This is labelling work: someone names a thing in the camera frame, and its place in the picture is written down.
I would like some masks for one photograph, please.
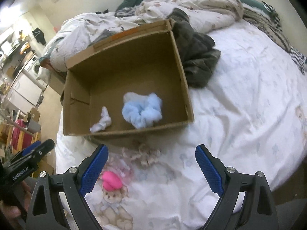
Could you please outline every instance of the mattress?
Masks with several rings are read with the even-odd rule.
[[[86,195],[104,229],[198,229],[218,201],[196,160],[205,144],[224,165],[240,173],[262,171],[275,190],[306,155],[307,80],[291,57],[246,21],[209,35],[221,51],[207,87],[190,89],[195,122],[184,129],[148,134],[142,141],[161,156],[149,167],[131,162],[134,176],[116,205],[105,203],[101,181]],[[132,139],[106,140],[110,156]],[[97,145],[82,137],[57,135],[56,172],[64,173],[90,156]],[[67,202],[61,195],[64,207]],[[240,208],[243,197],[237,202]],[[105,224],[103,211],[117,220]],[[128,214],[123,217],[120,209]]]

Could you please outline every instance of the floor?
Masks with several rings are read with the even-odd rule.
[[[39,124],[41,125],[42,142],[51,138],[56,143],[62,105],[60,95],[49,86],[44,91],[43,103],[38,107],[38,111],[40,112]],[[52,150],[49,155],[46,155],[45,160],[55,168],[55,151]]]

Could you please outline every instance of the silver bolt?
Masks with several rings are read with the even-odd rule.
[[[264,173],[262,173],[261,171],[258,171],[257,175],[260,176],[260,177],[264,177]]]
[[[228,167],[228,168],[227,168],[227,171],[228,171],[229,173],[234,173],[234,172],[235,172],[235,168],[233,168],[233,167]]]
[[[47,175],[46,171],[42,171],[41,173],[39,173],[40,177],[45,177]]]
[[[75,173],[76,171],[77,171],[77,168],[76,168],[76,167],[71,167],[71,168],[69,169],[69,173],[71,173],[71,174]]]

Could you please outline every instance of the teddy bear print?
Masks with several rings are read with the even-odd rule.
[[[114,191],[103,190],[103,206],[101,207],[101,225],[108,224],[117,226],[121,230],[133,229],[133,218],[120,205],[124,197],[128,195],[128,189],[123,186]]]

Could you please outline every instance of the blue rubber pad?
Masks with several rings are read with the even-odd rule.
[[[80,194],[84,197],[87,193],[92,192],[94,185],[108,160],[109,151],[104,145],[95,156],[87,170],[84,172],[81,180]]]
[[[31,144],[29,147],[25,148],[22,152],[21,155],[25,156],[29,154],[32,150],[34,150],[36,147],[40,146],[41,141],[36,141],[35,143]]]
[[[211,191],[217,193],[218,196],[221,197],[224,193],[222,178],[200,146],[195,150],[195,158],[211,188]]]

